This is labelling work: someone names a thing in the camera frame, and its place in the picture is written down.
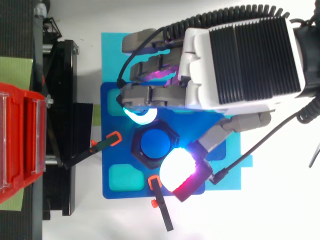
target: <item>cyan glowing light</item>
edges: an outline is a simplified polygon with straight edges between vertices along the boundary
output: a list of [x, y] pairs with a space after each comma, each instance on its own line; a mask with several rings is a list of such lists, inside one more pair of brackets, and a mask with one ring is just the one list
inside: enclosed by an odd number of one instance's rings
[[156, 108], [149, 108], [148, 111], [144, 115], [137, 115], [126, 108], [123, 108], [125, 114], [129, 116], [135, 123], [139, 125], [146, 125], [151, 123], [157, 117], [157, 109]]
[[176, 190], [191, 174], [196, 171], [196, 161], [182, 147], [174, 148], [163, 160], [159, 177], [170, 192]]

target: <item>metal rod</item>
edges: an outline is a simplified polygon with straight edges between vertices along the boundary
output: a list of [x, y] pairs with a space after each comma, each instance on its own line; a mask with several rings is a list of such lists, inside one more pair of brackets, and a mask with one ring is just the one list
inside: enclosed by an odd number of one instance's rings
[[43, 44], [42, 45], [42, 53], [43, 54], [50, 54], [52, 46], [53, 46], [52, 44]]
[[58, 165], [58, 161], [55, 155], [46, 155], [45, 156], [46, 165]]

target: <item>black cable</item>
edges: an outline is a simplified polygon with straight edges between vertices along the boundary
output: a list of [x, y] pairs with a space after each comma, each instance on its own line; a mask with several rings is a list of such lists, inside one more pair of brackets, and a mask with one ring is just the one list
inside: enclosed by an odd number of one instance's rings
[[294, 18], [290, 20], [290, 23], [295, 24], [295, 23], [299, 23], [301, 24], [301, 26], [303, 27], [304, 25], [308, 24], [307, 21], [301, 19], [301, 18]]
[[300, 123], [308, 124], [318, 116], [320, 116], [320, 94], [298, 111], [296, 118]]
[[309, 163], [309, 168], [312, 168], [312, 166], [314, 165], [319, 154], [320, 154], [320, 143], [319, 143], [318, 147], [316, 148], [314, 155]]
[[267, 18], [267, 17], [283, 17], [288, 18], [290, 13], [282, 14], [283, 9], [269, 5], [241, 5], [210, 11], [208, 13], [198, 14], [182, 21], [172, 23], [163, 29], [163, 39], [170, 42], [180, 39], [185, 35], [188, 28], [208, 29], [217, 25], [227, 24], [237, 21], [250, 19]]
[[159, 33], [162, 32], [164, 28], [160, 27], [157, 31], [155, 31], [154, 33], [152, 33], [132, 54], [131, 56], [125, 61], [125, 63], [123, 64], [118, 79], [116, 81], [116, 85], [119, 89], [123, 88], [124, 85], [126, 85], [127, 83], [125, 82], [125, 80], [122, 79], [125, 70], [127, 68], [127, 66], [129, 65], [129, 63], [132, 61], [132, 59], [134, 59], [134, 57], [152, 40], [154, 39]]
[[245, 154], [239, 157], [235, 162], [230, 164], [228, 167], [221, 169], [217, 173], [214, 174], [213, 180], [211, 181], [213, 184], [219, 183], [227, 174], [228, 172], [241, 163], [246, 157], [252, 154], [258, 147], [260, 147], [266, 140], [268, 140], [273, 134], [275, 134], [279, 129], [281, 129], [284, 125], [290, 122], [292, 119], [297, 117], [298, 113], [294, 113], [284, 121], [282, 121], [278, 126], [276, 126], [273, 130], [271, 130], [264, 138], [262, 138], [257, 144], [255, 144], [252, 148], [250, 148]]

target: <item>screw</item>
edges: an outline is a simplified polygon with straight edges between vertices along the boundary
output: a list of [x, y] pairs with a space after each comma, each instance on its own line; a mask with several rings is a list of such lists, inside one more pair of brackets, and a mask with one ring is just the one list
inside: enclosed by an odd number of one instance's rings
[[74, 46], [73, 47], [73, 54], [74, 55], [79, 55], [79, 47], [78, 46]]
[[54, 104], [54, 100], [51, 98], [51, 95], [48, 94], [45, 98], [46, 107], [49, 109], [52, 104]]
[[44, 3], [38, 3], [34, 8], [34, 15], [36, 18], [44, 19], [47, 17], [47, 8]]

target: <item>black clamp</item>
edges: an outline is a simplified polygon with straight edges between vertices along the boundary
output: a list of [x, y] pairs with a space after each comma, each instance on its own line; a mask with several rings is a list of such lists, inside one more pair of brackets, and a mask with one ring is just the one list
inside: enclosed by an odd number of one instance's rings
[[165, 202], [164, 195], [161, 191], [161, 181], [158, 175], [153, 175], [148, 178], [149, 187], [152, 191], [154, 191], [155, 199], [151, 201], [151, 204], [154, 208], [159, 207], [161, 211], [161, 215], [164, 221], [165, 228], [167, 232], [174, 229], [172, 225], [171, 218], [168, 212], [168, 208]]

